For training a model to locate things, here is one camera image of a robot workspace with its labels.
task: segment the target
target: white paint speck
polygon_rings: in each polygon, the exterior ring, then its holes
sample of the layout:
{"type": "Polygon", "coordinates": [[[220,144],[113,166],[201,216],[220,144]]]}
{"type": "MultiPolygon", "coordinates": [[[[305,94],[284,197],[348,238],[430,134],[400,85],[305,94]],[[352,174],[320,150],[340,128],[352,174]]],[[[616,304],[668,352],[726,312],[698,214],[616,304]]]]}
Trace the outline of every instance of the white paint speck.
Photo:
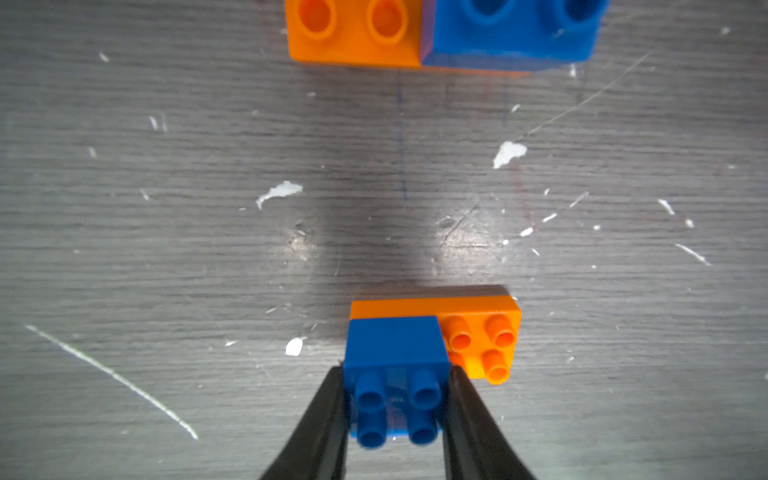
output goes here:
{"type": "Polygon", "coordinates": [[[261,210],[263,203],[270,198],[284,198],[288,197],[289,195],[301,193],[303,190],[304,187],[301,185],[285,180],[280,185],[270,188],[270,191],[259,197],[256,200],[256,206],[259,207],[259,210],[261,210]]]}
{"type": "Polygon", "coordinates": [[[711,263],[707,262],[707,258],[704,255],[700,255],[700,254],[694,252],[692,249],[686,247],[682,243],[675,243],[674,246],[676,246],[677,248],[681,249],[685,253],[689,253],[690,255],[693,255],[696,258],[696,260],[699,260],[704,265],[712,266],[711,263]]]}
{"type": "Polygon", "coordinates": [[[291,339],[288,345],[286,345],[286,355],[299,356],[302,346],[304,346],[304,340],[300,337],[291,339]]]}
{"type": "Polygon", "coordinates": [[[178,415],[176,415],[176,412],[169,409],[165,405],[163,405],[160,400],[154,398],[149,393],[145,392],[144,390],[140,389],[135,383],[132,381],[126,379],[124,376],[120,375],[119,373],[115,372],[113,369],[109,368],[108,366],[104,365],[103,363],[99,362],[92,356],[89,356],[80,350],[74,348],[73,346],[69,345],[68,343],[64,343],[58,338],[54,337],[53,335],[50,335],[46,332],[43,332],[42,330],[38,329],[34,325],[24,325],[28,330],[36,333],[37,335],[41,336],[42,338],[46,339],[49,342],[55,343],[59,346],[62,350],[64,350],[66,353],[69,353],[83,362],[89,363],[92,366],[96,367],[97,369],[101,370],[102,372],[106,373],[113,379],[117,380],[118,382],[122,383],[123,385],[127,386],[133,393],[139,395],[142,399],[147,400],[149,403],[151,403],[153,406],[157,407],[159,410],[161,410],[165,415],[168,415],[171,417],[176,423],[178,423],[184,430],[187,430],[187,433],[190,434],[190,436],[197,440],[197,432],[194,431],[192,428],[192,425],[186,423],[184,420],[181,419],[178,415]]]}
{"type": "Polygon", "coordinates": [[[664,207],[664,209],[667,211],[668,214],[674,215],[674,210],[672,210],[672,206],[670,205],[670,203],[668,201],[666,201],[663,198],[660,198],[660,199],[657,200],[657,202],[659,202],[659,205],[664,207]]]}
{"type": "Polygon", "coordinates": [[[498,153],[493,159],[494,170],[509,164],[513,158],[524,157],[527,152],[528,147],[523,144],[516,144],[513,141],[504,142],[501,147],[498,148],[498,153]]]}
{"type": "Polygon", "coordinates": [[[578,204],[580,201],[582,201],[584,198],[587,198],[589,196],[589,192],[584,192],[578,197],[576,197],[576,200],[572,201],[570,205],[568,205],[568,208],[573,208],[578,204]]]}

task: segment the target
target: duplo block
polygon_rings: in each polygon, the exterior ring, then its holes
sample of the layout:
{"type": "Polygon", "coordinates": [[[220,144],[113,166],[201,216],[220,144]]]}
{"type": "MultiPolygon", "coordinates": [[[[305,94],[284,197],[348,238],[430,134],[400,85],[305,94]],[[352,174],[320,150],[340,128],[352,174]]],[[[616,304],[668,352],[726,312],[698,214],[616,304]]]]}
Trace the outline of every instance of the duplo block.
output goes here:
{"type": "Polygon", "coordinates": [[[585,61],[610,0],[424,0],[424,65],[536,71],[585,61]]]}
{"type": "Polygon", "coordinates": [[[285,0],[296,61],[418,68],[422,0],[285,0]]]}
{"type": "Polygon", "coordinates": [[[521,321],[509,295],[355,300],[349,318],[411,315],[437,317],[449,360],[463,367],[470,379],[499,385],[509,378],[521,321]]]}
{"type": "Polygon", "coordinates": [[[344,358],[350,434],[368,449],[405,435],[417,445],[432,442],[450,366],[434,316],[351,320],[344,358]]]}

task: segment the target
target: orange stud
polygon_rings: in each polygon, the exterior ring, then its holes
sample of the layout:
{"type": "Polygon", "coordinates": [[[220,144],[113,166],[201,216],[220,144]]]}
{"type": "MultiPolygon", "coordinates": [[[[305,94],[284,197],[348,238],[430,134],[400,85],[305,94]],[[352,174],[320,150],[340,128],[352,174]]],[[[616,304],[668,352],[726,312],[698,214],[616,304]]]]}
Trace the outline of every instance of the orange stud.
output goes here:
{"type": "Polygon", "coordinates": [[[445,319],[442,324],[442,334],[448,340],[448,347],[455,352],[466,350],[472,344],[469,325],[462,316],[456,315],[445,319]]]}
{"type": "Polygon", "coordinates": [[[509,318],[504,315],[491,316],[485,322],[485,332],[491,339],[491,343],[499,350],[508,349],[515,344],[515,331],[512,329],[509,318]]]}
{"type": "Polygon", "coordinates": [[[371,0],[366,11],[366,25],[378,43],[396,45],[408,30],[408,10],[402,0],[371,0]]]}
{"type": "Polygon", "coordinates": [[[485,370],[485,379],[491,385],[501,385],[509,378],[509,367],[504,361],[504,355],[498,350],[483,353],[482,366],[485,370]]]}
{"type": "Polygon", "coordinates": [[[338,15],[334,0],[299,0],[295,15],[301,32],[312,40],[324,40],[336,30],[338,15]]]}

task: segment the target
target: scratch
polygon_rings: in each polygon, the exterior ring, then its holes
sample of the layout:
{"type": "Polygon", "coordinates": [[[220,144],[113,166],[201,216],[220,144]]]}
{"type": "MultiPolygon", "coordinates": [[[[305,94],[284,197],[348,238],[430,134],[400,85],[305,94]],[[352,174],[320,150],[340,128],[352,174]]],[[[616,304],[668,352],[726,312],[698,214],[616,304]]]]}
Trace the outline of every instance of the scratch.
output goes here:
{"type": "Polygon", "coordinates": [[[589,192],[584,192],[578,197],[576,197],[576,200],[572,201],[570,205],[568,205],[568,208],[573,208],[578,204],[580,201],[582,201],[584,198],[587,198],[589,196],[589,192]]]}
{"type": "Polygon", "coordinates": [[[402,190],[402,199],[408,200],[408,184],[406,183],[406,140],[405,132],[402,124],[402,80],[400,79],[400,72],[397,72],[397,154],[400,159],[400,190],[402,190]]]}
{"type": "Polygon", "coordinates": [[[261,365],[259,365],[259,364],[257,363],[257,364],[256,364],[256,368],[258,368],[259,370],[261,370],[262,372],[264,372],[264,375],[266,375],[266,377],[267,377],[268,379],[270,379],[270,382],[272,381],[272,376],[270,376],[270,373],[269,373],[269,372],[267,372],[267,370],[266,370],[264,367],[262,367],[261,365]]]}
{"type": "Polygon", "coordinates": [[[186,295],[186,294],[185,294],[184,296],[187,298],[187,300],[189,300],[189,301],[190,301],[190,303],[192,303],[193,305],[195,305],[199,311],[201,311],[201,312],[202,312],[202,313],[203,313],[205,316],[207,316],[209,320],[213,320],[213,321],[216,321],[216,319],[214,319],[214,317],[213,317],[213,316],[212,316],[210,313],[208,313],[208,310],[204,309],[202,306],[198,306],[198,305],[195,303],[195,301],[194,301],[194,300],[192,300],[192,297],[191,297],[191,296],[189,296],[189,295],[186,295]]]}
{"type": "Polygon", "coordinates": [[[544,122],[543,124],[540,124],[537,127],[534,127],[527,134],[524,134],[524,135],[520,136],[520,138],[518,138],[518,141],[526,138],[529,135],[535,134],[536,132],[540,131],[542,128],[546,127],[547,125],[560,120],[565,115],[570,114],[572,111],[576,110],[577,108],[582,107],[582,106],[588,104],[589,102],[593,101],[595,98],[597,98],[600,95],[602,95],[603,93],[605,93],[606,90],[608,90],[609,88],[611,88],[614,85],[616,85],[616,82],[618,82],[619,80],[624,78],[629,72],[633,71],[639,64],[643,63],[645,61],[645,59],[648,58],[648,55],[650,55],[650,51],[648,53],[646,53],[645,55],[643,55],[642,57],[640,57],[637,60],[635,60],[632,65],[627,67],[626,70],[621,72],[621,74],[619,76],[617,76],[616,78],[614,78],[612,81],[608,82],[603,88],[601,88],[600,90],[594,92],[592,95],[586,97],[584,100],[580,101],[579,103],[577,103],[573,107],[570,107],[566,111],[564,111],[564,112],[562,112],[560,114],[557,114],[554,117],[552,117],[549,120],[547,120],[546,122],[544,122]]]}
{"type": "Polygon", "coordinates": [[[475,211],[475,209],[478,207],[478,205],[479,205],[479,204],[480,204],[480,200],[476,201],[476,202],[475,202],[475,205],[474,205],[472,208],[470,208],[469,210],[467,210],[467,213],[465,213],[464,215],[462,215],[462,217],[461,217],[460,219],[458,219],[458,222],[456,222],[456,225],[454,225],[454,226],[453,226],[453,228],[451,229],[451,231],[449,231],[449,232],[448,232],[448,234],[446,234],[446,235],[445,235],[445,238],[444,238],[444,239],[442,239],[442,243],[440,243],[440,247],[438,247],[438,250],[440,250],[441,248],[443,248],[443,246],[445,245],[445,242],[447,242],[447,241],[448,241],[448,238],[449,238],[449,237],[450,237],[450,236],[453,234],[453,232],[455,232],[455,231],[456,231],[456,229],[458,229],[458,228],[459,228],[459,227],[462,225],[462,223],[464,222],[464,219],[465,219],[465,218],[466,218],[466,217],[467,217],[469,214],[471,214],[472,212],[474,212],[474,211],[475,211]]]}
{"type": "Polygon", "coordinates": [[[341,266],[341,252],[339,252],[339,259],[336,261],[336,271],[333,272],[333,276],[339,274],[339,267],[341,266]]]}
{"type": "Polygon", "coordinates": [[[131,389],[132,392],[139,395],[141,398],[147,400],[152,405],[158,407],[163,413],[171,417],[173,420],[176,421],[179,425],[181,425],[189,434],[192,436],[193,439],[197,440],[197,432],[194,431],[192,428],[192,425],[186,423],[184,420],[182,420],[176,413],[163,405],[160,400],[155,399],[152,395],[149,393],[146,393],[144,390],[140,389],[138,386],[136,386],[133,382],[126,379],[119,373],[115,372],[113,369],[109,368],[108,366],[102,364],[98,360],[94,359],[93,357],[86,355],[85,353],[81,352],[80,350],[74,348],[71,345],[68,345],[67,343],[62,342],[61,340],[57,339],[53,335],[49,335],[46,332],[43,332],[42,330],[38,329],[34,325],[24,325],[27,329],[31,330],[34,333],[37,333],[39,336],[43,337],[44,339],[48,340],[49,342],[55,343],[59,347],[61,347],[62,350],[64,350],[67,353],[72,354],[73,356],[79,358],[80,360],[90,363],[92,366],[96,367],[97,369],[101,370],[102,372],[106,373],[113,379],[117,380],[118,382],[122,383],[123,385],[127,386],[129,389],[131,389]]]}
{"type": "Polygon", "coordinates": [[[657,201],[659,202],[659,205],[664,207],[664,209],[667,211],[668,214],[674,215],[674,210],[672,210],[672,206],[670,205],[670,203],[668,201],[666,201],[663,198],[660,198],[657,201]]]}
{"type": "Polygon", "coordinates": [[[693,255],[696,258],[696,260],[699,260],[704,265],[712,266],[712,263],[707,262],[707,258],[704,255],[700,255],[700,254],[694,252],[692,249],[686,247],[682,243],[675,243],[674,246],[676,246],[677,248],[679,248],[680,250],[682,250],[685,253],[689,253],[690,255],[693,255]]]}

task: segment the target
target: lego brick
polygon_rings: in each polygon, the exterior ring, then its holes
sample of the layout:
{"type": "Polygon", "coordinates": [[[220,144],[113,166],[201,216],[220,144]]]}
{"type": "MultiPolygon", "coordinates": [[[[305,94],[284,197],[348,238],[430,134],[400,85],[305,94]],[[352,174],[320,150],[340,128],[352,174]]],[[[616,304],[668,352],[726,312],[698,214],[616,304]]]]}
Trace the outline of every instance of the lego brick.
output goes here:
{"type": "Polygon", "coordinates": [[[296,61],[418,68],[421,0],[285,0],[296,61]]]}
{"type": "Polygon", "coordinates": [[[430,443],[442,424],[450,366],[434,316],[350,321],[343,366],[350,434],[369,449],[393,436],[430,443]]]}
{"type": "Polygon", "coordinates": [[[536,71],[592,55],[610,0],[424,0],[423,65],[536,71]]]}
{"type": "Polygon", "coordinates": [[[521,313],[509,295],[403,300],[355,300],[350,319],[437,317],[451,363],[470,379],[506,382],[515,356],[521,313]]]}

